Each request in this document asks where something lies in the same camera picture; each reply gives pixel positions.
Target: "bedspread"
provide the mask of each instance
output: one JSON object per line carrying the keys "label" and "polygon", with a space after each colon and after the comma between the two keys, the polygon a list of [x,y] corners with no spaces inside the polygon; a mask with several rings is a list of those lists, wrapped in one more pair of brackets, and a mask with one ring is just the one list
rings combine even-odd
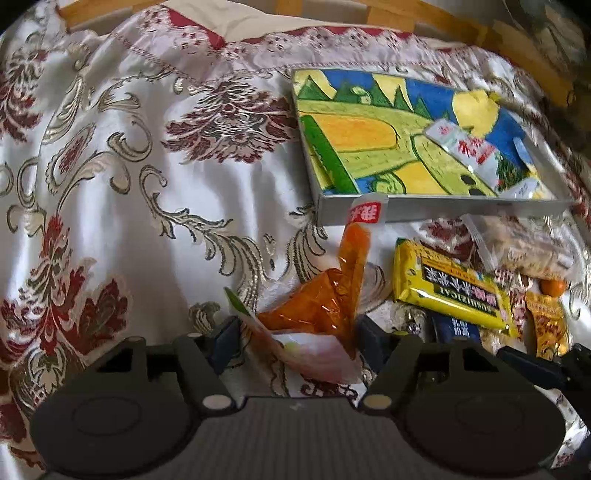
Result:
{"label": "bedspread", "polygon": [[[39,476],[28,419],[117,341],[206,333],[228,314],[224,287],[262,310],[278,282],[295,286],[336,265],[342,227],[315,219],[291,109],[293,68],[348,67],[497,92],[563,172],[589,238],[589,194],[577,176],[584,159],[549,127],[530,77],[480,48],[335,25],[228,41],[160,5],[105,37],[69,34],[44,0],[4,34],[0,57],[2,478]],[[397,236],[464,261],[474,255],[456,220],[389,228],[363,299],[384,328]],[[580,297],[588,300],[587,291],[586,281]],[[302,378],[252,349],[248,331],[242,336],[222,375],[236,398],[356,400],[365,390]],[[371,371],[363,373],[370,382]]]}

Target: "round pad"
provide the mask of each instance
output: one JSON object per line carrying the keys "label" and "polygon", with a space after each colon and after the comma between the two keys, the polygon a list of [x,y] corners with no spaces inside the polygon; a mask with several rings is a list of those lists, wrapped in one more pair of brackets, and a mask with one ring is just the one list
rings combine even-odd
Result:
{"label": "round pad", "polygon": [[130,475],[174,454],[189,427],[182,398],[147,384],[138,391],[57,392],[35,412],[31,435],[52,469]]}
{"label": "round pad", "polygon": [[442,465],[473,475],[519,475],[548,461],[564,439],[559,410],[536,390],[466,393],[445,382],[418,393],[405,415],[407,432]]}

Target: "green tree drawing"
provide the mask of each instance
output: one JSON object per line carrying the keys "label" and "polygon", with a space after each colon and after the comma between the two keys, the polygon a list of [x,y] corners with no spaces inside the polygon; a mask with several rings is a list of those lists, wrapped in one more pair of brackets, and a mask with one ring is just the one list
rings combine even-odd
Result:
{"label": "green tree drawing", "polygon": [[343,82],[336,91],[336,95],[333,100],[336,102],[359,103],[359,95],[353,93],[351,88],[352,85],[349,82]]}
{"label": "green tree drawing", "polygon": [[374,84],[371,86],[371,88],[369,89],[369,94],[371,95],[372,105],[387,106],[389,108],[392,108],[390,100],[388,100],[388,98],[384,95],[382,89],[379,87],[377,82],[374,82]]}
{"label": "green tree drawing", "polygon": [[400,85],[396,88],[396,94],[394,95],[394,108],[397,110],[405,110],[407,112],[412,112],[408,103],[404,99],[402,95],[402,90],[400,89]]}
{"label": "green tree drawing", "polygon": [[300,100],[330,100],[329,96],[322,91],[309,75],[297,97]]}
{"label": "green tree drawing", "polygon": [[498,162],[496,176],[499,177],[499,184],[496,189],[499,192],[512,187],[527,176],[526,172],[518,169],[511,160],[505,158],[501,153],[496,154],[496,160]]}
{"label": "green tree drawing", "polygon": [[420,115],[420,116],[426,118],[427,120],[433,120],[433,117],[431,116],[431,114],[429,113],[429,110],[427,109],[427,105],[425,105],[425,101],[423,100],[423,97],[421,97],[420,95],[418,96],[417,101],[414,104],[413,110],[417,115]]}

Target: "snack package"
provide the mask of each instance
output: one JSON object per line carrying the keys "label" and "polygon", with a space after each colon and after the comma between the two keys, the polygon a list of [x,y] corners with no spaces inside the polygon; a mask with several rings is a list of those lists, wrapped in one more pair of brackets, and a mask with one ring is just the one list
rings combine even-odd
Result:
{"label": "snack package", "polygon": [[480,345],[480,331],[476,325],[431,310],[427,315],[433,322],[438,342],[451,343],[455,337],[466,337]]}
{"label": "snack package", "polygon": [[279,360],[304,378],[324,382],[361,382],[361,366],[351,360],[334,335],[270,331],[229,288],[226,296],[237,317]]}
{"label": "snack package", "polygon": [[398,239],[393,275],[396,300],[518,335],[509,297],[488,275],[407,239]]}
{"label": "snack package", "polygon": [[536,355],[552,360],[568,352],[571,339],[560,301],[528,290],[525,304],[534,317]]}
{"label": "snack package", "polygon": [[541,185],[524,165],[505,158],[490,142],[473,137],[461,127],[441,118],[427,127],[425,136],[476,174],[503,197],[532,198]]}
{"label": "snack package", "polygon": [[574,255],[547,233],[530,231],[507,217],[463,215],[462,221],[487,271],[503,268],[546,280],[571,274]]}
{"label": "snack package", "polygon": [[368,193],[353,201],[341,238],[340,268],[306,282],[276,308],[250,312],[226,291],[236,314],[286,364],[308,378],[332,383],[360,381],[354,328],[371,230],[385,221],[388,196]]}

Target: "black plastic part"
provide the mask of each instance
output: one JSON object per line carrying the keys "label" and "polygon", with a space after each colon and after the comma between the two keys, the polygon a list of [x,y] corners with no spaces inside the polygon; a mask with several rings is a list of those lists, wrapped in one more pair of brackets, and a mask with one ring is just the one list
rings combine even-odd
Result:
{"label": "black plastic part", "polygon": [[[428,354],[445,353],[433,345]],[[417,392],[404,411],[413,442],[438,463],[472,475],[517,476],[547,465],[565,434],[558,409],[480,345],[447,346],[446,380]]]}
{"label": "black plastic part", "polygon": [[195,339],[216,375],[224,371],[240,349],[240,326],[240,319],[231,316],[208,335]]}
{"label": "black plastic part", "polygon": [[585,425],[591,425],[591,350],[575,343],[561,364],[568,380],[563,393]]}
{"label": "black plastic part", "polygon": [[564,391],[566,375],[560,365],[520,352],[510,346],[504,346],[497,354],[497,358],[517,370],[527,380],[547,390],[558,388]]}
{"label": "black plastic part", "polygon": [[586,425],[591,424],[591,350],[575,343],[560,365],[503,347],[497,357],[541,388],[556,388],[568,399]]}
{"label": "black plastic part", "polygon": [[419,451],[468,475],[518,476],[551,461],[565,434],[562,415],[512,368],[471,340],[392,340],[366,393],[389,397],[391,406],[376,411],[364,397],[361,410],[394,416]]}
{"label": "black plastic part", "polygon": [[380,373],[392,354],[392,339],[367,315],[360,315],[355,323],[357,348],[375,373]]}
{"label": "black plastic part", "polygon": [[[392,400],[390,412],[396,410],[414,389],[417,379],[415,365],[421,355],[423,341],[416,335],[392,335],[392,344],[394,346],[392,355],[364,395],[364,397],[369,395],[389,397]],[[376,413],[373,409],[367,408],[363,401],[359,405],[360,409],[366,413]]]}
{"label": "black plastic part", "polygon": [[149,469],[174,455],[190,428],[183,398],[149,382],[143,339],[121,342],[31,419],[31,437],[48,467],[82,478]]}
{"label": "black plastic part", "polygon": [[[124,340],[35,411],[37,450],[51,469],[78,478],[120,478],[166,461],[204,418],[235,411],[215,371],[238,351],[239,338],[239,320],[231,317],[209,336],[184,335],[171,345]],[[157,382],[165,372],[176,374],[182,395]],[[206,408],[210,395],[229,403]]]}
{"label": "black plastic part", "polygon": [[193,339],[182,336],[177,338],[173,345],[180,365],[180,370],[177,373],[178,383],[185,399],[193,408],[198,410],[203,417],[234,411],[236,408],[234,400],[231,400],[229,407],[223,410],[210,411],[203,405],[203,400],[211,395],[224,395],[230,399],[232,397],[219,377],[213,372]]}

